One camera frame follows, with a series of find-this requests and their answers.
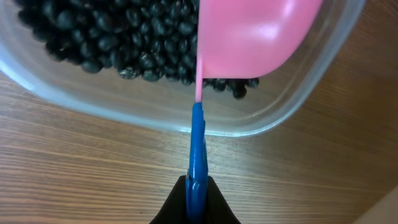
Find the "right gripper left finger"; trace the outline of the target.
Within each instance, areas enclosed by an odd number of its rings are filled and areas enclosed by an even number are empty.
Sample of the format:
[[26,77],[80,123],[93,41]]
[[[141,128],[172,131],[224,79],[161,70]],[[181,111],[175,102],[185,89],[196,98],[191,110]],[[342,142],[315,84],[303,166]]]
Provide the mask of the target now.
[[188,224],[185,179],[185,175],[178,178],[163,206],[150,224]]

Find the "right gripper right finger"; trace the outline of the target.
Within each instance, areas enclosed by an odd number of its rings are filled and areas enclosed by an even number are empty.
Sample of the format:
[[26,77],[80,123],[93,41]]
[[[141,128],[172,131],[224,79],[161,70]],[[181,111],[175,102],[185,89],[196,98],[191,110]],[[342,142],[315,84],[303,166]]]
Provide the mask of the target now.
[[208,177],[208,190],[205,210],[206,224],[240,224],[214,179]]

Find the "pink scoop blue handle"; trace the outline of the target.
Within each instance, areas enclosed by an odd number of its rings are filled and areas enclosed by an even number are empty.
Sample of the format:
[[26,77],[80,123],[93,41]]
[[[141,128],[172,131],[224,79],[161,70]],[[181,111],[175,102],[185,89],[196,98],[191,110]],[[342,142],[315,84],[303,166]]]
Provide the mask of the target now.
[[201,0],[195,104],[192,110],[186,208],[190,223],[205,213],[208,166],[203,79],[258,78],[280,67],[298,48],[322,0]]

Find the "clear plastic container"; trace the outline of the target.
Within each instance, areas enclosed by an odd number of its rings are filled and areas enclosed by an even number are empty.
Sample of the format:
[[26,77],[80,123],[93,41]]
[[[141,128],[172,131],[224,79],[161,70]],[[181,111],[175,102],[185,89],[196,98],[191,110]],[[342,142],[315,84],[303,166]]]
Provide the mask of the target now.
[[[294,113],[344,44],[364,2],[323,1],[305,40],[278,69],[261,77],[242,100],[230,91],[203,91],[206,133],[251,136]],[[18,20],[18,6],[1,3],[1,71],[31,93],[62,107],[154,129],[189,132],[195,87],[162,79],[125,80],[113,69],[97,74],[49,58]]]

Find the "black beans in container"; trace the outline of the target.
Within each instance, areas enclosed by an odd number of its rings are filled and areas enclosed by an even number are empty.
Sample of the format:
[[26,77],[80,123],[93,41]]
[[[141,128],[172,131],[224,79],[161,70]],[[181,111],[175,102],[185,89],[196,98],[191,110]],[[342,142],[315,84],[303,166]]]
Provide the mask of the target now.
[[125,80],[196,79],[198,1],[17,0],[19,21],[55,61]]

